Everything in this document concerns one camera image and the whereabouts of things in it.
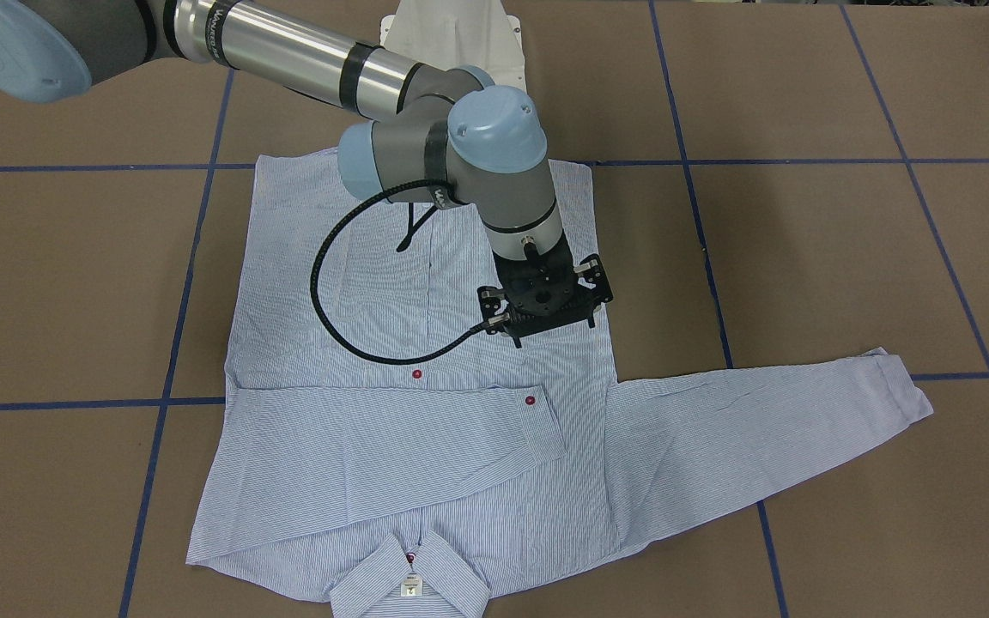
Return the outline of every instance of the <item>striped shirt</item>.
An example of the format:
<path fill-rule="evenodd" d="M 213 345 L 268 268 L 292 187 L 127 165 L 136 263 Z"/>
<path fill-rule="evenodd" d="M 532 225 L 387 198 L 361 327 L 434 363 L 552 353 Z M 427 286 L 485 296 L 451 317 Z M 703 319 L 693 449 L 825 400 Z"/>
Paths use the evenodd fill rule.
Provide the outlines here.
<path fill-rule="evenodd" d="M 589 168 L 552 168 L 573 253 L 594 253 Z M 342 618 L 477 617 L 492 596 L 639 552 L 931 413 L 882 349 L 617 383 L 604 309 L 597 328 L 522 349 L 480 334 L 415 367 L 369 363 L 307 294 L 319 244 L 353 206 L 334 149 L 258 162 L 191 564 Z M 475 289 L 498 282 L 474 208 L 433 216 L 397 253 L 407 228 L 397 204 L 358 216 L 319 281 L 337 328 L 384 356 L 451 341 L 479 320 Z"/>

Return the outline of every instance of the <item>shirt collar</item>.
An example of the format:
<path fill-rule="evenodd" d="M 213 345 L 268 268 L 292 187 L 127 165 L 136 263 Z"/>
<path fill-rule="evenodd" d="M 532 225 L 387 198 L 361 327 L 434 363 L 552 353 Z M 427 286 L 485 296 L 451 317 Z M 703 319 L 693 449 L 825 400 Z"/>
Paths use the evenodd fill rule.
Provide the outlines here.
<path fill-rule="evenodd" d="M 450 544 L 431 530 L 422 532 L 415 552 L 415 564 L 394 535 L 389 535 L 353 571 L 331 590 L 331 610 L 335 618 L 361 618 L 380 599 L 392 594 L 413 571 L 421 575 L 445 601 L 464 615 L 482 618 L 490 599 L 490 588 L 479 579 Z"/>

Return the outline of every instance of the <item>wrinkled fabric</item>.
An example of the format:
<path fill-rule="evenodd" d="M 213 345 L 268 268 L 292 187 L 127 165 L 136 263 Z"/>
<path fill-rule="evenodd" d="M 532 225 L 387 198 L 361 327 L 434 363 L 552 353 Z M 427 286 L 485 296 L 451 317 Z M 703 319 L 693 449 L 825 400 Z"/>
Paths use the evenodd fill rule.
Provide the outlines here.
<path fill-rule="evenodd" d="M 552 169 L 585 257 L 597 251 L 589 168 Z M 334 149 L 258 162 L 191 564 L 345 618 L 476 617 L 488 598 L 752 505 L 931 413 L 882 349 L 617 383 L 604 309 L 597 328 L 522 349 L 479 334 L 422 365 L 369 363 L 330 338 L 307 292 L 319 244 L 354 206 Z M 474 208 L 439 212 L 397 253 L 407 230 L 407 207 L 378 204 L 323 269 L 327 316 L 374 354 L 442 347 L 479 321 L 476 288 L 498 285 Z M 422 595 L 401 594 L 409 575 Z"/>

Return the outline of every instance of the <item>light blue shirt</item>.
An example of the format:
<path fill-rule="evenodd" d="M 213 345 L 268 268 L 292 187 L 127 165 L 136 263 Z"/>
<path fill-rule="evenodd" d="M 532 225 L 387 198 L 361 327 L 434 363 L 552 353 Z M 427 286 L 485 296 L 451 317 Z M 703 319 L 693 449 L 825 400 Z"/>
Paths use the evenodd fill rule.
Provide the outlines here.
<path fill-rule="evenodd" d="M 589 168 L 552 167 L 584 257 L 597 250 Z M 416 367 L 368 363 L 330 338 L 307 296 L 319 243 L 353 206 L 334 149 L 258 162 L 191 564 L 330 602 L 341 618 L 478 617 L 492 596 L 745 508 L 931 413 L 882 349 L 617 383 L 604 310 L 597 328 L 523 349 L 480 334 Z M 358 216 L 321 277 L 337 328 L 385 356 L 455 339 L 479 320 L 476 288 L 498 282 L 474 208 L 433 216 L 396 253 L 407 218 L 397 204 Z"/>

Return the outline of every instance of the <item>folded sleeve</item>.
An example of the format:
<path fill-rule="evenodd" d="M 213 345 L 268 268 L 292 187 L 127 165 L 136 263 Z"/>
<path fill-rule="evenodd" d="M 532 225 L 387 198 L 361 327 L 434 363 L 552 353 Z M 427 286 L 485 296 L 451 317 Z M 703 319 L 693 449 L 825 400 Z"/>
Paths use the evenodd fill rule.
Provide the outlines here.
<path fill-rule="evenodd" d="M 676 535 L 874 449 L 931 414 L 882 349 L 608 392 L 605 482 L 622 547 Z"/>
<path fill-rule="evenodd" d="M 188 561 L 458 500 L 563 452 L 541 387 L 235 390 Z"/>

